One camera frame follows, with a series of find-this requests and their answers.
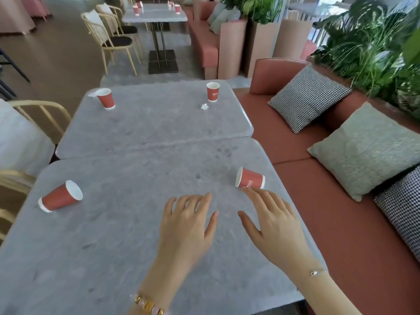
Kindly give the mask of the person's left forearm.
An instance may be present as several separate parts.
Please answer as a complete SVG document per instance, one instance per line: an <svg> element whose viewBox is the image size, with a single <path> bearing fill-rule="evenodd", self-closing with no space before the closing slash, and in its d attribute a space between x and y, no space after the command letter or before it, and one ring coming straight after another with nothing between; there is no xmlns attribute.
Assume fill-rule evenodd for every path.
<svg viewBox="0 0 420 315"><path fill-rule="evenodd" d="M183 258L156 257L126 315L171 315L171 302L193 265Z"/></svg>

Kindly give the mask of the large green leafy plant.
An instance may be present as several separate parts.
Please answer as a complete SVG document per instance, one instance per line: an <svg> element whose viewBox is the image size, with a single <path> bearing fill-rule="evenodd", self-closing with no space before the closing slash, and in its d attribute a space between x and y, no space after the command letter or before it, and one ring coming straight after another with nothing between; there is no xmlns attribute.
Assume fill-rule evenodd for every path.
<svg viewBox="0 0 420 315"><path fill-rule="evenodd" d="M391 10L382 0L356 0L312 26L328 36L311 54L315 64L420 122L420 0Z"/></svg>

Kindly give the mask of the person's left hand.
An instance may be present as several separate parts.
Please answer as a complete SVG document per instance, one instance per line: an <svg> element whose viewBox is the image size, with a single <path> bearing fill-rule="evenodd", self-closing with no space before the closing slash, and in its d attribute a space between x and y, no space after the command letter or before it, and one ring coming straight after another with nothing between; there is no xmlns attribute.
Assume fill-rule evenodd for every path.
<svg viewBox="0 0 420 315"><path fill-rule="evenodd" d="M206 193L199 196L196 209L196 219L183 221L183 209L186 195L175 197L173 205L173 221L163 226L163 217L160 224L159 246L157 257L172 259L186 259L193 266L209 250L213 241L205 241L205 230L209 222L207 214L212 202L212 194Z"/></svg>

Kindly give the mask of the long red sofa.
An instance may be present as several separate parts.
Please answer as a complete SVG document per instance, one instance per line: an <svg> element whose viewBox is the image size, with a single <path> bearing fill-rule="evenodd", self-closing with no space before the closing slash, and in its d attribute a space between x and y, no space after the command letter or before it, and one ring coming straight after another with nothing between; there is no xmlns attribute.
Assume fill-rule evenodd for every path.
<svg viewBox="0 0 420 315"><path fill-rule="evenodd" d="M364 315L420 315L420 262L374 203L354 201L307 149L327 138L369 102L387 117L420 133L420 124L353 91L300 133L292 132L269 100L308 62L256 61L249 92L235 91L265 153L320 249L329 273Z"/></svg>

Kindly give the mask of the person's right hand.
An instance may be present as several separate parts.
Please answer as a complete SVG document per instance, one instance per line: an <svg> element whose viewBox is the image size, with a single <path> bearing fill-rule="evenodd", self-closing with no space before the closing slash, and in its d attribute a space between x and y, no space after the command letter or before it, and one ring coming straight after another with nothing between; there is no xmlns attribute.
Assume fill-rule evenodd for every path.
<svg viewBox="0 0 420 315"><path fill-rule="evenodd" d="M242 188L241 190L251 200L257 213L257 200L259 198L257 191L263 189ZM316 259L309 249L299 218L297 217L297 228L283 227L283 203L286 201L274 192L269 192L275 199L278 207L281 208L282 215L279 218L258 217L260 226L258 229L262 233L263 241L261 244L255 244L255 247L260 250L269 262L276 265L283 272L291 266L293 261L298 259Z"/></svg>

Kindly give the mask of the sage green pillow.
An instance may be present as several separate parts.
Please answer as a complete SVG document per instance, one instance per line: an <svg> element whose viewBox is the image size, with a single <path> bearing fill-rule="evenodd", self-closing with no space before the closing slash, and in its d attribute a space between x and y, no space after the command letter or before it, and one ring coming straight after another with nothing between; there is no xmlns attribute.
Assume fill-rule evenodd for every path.
<svg viewBox="0 0 420 315"><path fill-rule="evenodd" d="M209 24L209 30L215 35L220 34L221 25L226 22L239 20L241 11L237 6L233 6L232 9L228 9L224 3L216 3L216 6L212 14L207 19Z"/></svg>
<svg viewBox="0 0 420 315"><path fill-rule="evenodd" d="M420 163L420 133L365 102L307 151L360 202L375 187Z"/></svg>

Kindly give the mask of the pink tall planter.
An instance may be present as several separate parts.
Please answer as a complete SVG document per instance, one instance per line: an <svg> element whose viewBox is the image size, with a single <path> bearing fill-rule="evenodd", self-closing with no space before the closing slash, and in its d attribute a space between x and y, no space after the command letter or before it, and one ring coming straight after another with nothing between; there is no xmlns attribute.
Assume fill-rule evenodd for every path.
<svg viewBox="0 0 420 315"><path fill-rule="evenodd" d="M300 59L311 28L311 20L283 19L272 58Z"/></svg>
<svg viewBox="0 0 420 315"><path fill-rule="evenodd" d="M279 28L279 22L248 21L242 59L245 77L252 78L257 60L272 57Z"/></svg>
<svg viewBox="0 0 420 315"><path fill-rule="evenodd" d="M221 24L219 34L218 79L233 79L240 73L247 20Z"/></svg>

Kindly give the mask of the short red sofa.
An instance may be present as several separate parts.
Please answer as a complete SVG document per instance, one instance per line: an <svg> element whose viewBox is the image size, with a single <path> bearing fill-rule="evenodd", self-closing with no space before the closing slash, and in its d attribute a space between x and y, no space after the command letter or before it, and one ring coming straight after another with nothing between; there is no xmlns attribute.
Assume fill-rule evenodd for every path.
<svg viewBox="0 0 420 315"><path fill-rule="evenodd" d="M205 79L218 79L219 36L210 30L208 22L216 2L184 0L181 6L187 16L186 30Z"/></svg>

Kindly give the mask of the cream chair with white cushion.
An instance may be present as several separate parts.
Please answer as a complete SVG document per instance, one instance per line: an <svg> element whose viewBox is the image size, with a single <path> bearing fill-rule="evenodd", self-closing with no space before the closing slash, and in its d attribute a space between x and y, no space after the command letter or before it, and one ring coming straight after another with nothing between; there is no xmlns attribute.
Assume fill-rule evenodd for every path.
<svg viewBox="0 0 420 315"><path fill-rule="evenodd" d="M26 106L39 107L61 134L64 130L47 108L58 109L69 122L71 116L63 106L52 101L0 99L0 181L30 187L50 164L55 144L23 110Z"/></svg>

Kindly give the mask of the person's right forearm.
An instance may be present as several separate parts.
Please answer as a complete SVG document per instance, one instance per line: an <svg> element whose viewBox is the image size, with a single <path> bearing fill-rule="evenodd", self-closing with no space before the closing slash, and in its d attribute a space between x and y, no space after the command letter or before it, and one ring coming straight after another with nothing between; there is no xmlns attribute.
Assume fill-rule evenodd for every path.
<svg viewBox="0 0 420 315"><path fill-rule="evenodd" d="M362 315L319 260L298 259L284 272L316 315Z"/></svg>

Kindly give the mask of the houndstooth pillow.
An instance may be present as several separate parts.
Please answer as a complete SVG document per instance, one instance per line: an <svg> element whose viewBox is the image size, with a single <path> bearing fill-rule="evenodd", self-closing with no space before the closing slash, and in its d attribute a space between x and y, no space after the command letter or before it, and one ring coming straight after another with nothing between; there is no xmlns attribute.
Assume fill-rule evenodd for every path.
<svg viewBox="0 0 420 315"><path fill-rule="evenodd" d="M374 198L420 263L420 165Z"/></svg>
<svg viewBox="0 0 420 315"><path fill-rule="evenodd" d="M293 133L298 134L351 91L309 64L272 97L268 105L281 115Z"/></svg>

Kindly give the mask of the black chair legs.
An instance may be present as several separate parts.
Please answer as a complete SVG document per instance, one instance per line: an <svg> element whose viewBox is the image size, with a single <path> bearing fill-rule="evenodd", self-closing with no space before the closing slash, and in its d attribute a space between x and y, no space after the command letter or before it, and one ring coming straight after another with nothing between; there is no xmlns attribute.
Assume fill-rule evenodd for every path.
<svg viewBox="0 0 420 315"><path fill-rule="evenodd" d="M32 83L13 58L0 47L0 98L9 100L30 99Z"/></svg>

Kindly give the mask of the grey table with black base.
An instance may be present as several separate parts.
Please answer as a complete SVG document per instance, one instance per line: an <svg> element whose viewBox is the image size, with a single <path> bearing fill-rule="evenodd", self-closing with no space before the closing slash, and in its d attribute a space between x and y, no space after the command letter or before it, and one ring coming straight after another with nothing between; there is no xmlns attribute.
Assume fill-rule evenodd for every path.
<svg viewBox="0 0 420 315"><path fill-rule="evenodd" d="M133 9L127 10L122 17L122 22L150 24L155 48L149 52L148 73L150 75L179 72L174 50L166 49L163 24L187 22L187 16L182 9L181 14L177 15L174 9L169 9L165 4L144 4L139 16L134 15Z"/></svg>

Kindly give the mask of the green potted plant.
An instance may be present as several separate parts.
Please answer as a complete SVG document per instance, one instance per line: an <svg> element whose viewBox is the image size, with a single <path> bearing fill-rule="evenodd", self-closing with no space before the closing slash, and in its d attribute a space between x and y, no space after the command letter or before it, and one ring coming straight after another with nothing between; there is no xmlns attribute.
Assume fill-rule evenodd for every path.
<svg viewBox="0 0 420 315"><path fill-rule="evenodd" d="M229 10L236 7L249 21L266 25L278 23L290 0L221 0Z"/></svg>

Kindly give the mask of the cream metal chair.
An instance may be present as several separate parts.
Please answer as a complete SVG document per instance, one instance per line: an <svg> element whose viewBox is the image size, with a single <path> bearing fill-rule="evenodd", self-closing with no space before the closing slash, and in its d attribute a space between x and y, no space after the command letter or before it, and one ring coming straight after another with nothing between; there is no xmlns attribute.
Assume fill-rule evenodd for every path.
<svg viewBox="0 0 420 315"><path fill-rule="evenodd" d="M0 169L0 244L16 221L17 205L34 186L36 177L14 169Z"/></svg>

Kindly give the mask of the cream chair with black seat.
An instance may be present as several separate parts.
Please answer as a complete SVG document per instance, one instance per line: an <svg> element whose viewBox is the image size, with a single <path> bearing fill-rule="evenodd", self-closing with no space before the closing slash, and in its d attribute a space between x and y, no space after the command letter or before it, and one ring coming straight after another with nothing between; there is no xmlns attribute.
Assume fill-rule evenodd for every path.
<svg viewBox="0 0 420 315"><path fill-rule="evenodd" d="M144 48L139 38L139 31L136 26L127 25L122 22L121 16L125 13L119 7L108 5L107 3L98 4L96 9L108 26L109 32L113 36L129 36L136 44L134 48L139 50L140 58L144 58Z"/></svg>
<svg viewBox="0 0 420 315"><path fill-rule="evenodd" d="M113 52L123 50L126 51L128 55L129 62L134 71L134 75L137 75L137 70L135 68L130 50L134 50L134 54L139 63L141 63L141 60L139 58L137 50L134 48L133 39L126 35L110 35L104 22L102 21L102 18L105 18L106 16L106 14L99 14L96 10L84 12L81 14L81 18L87 26L89 33L93 36L93 38L95 39L95 41L101 49L105 74L108 74L108 64L106 61L105 52L110 53L111 60L113 61Z"/></svg>

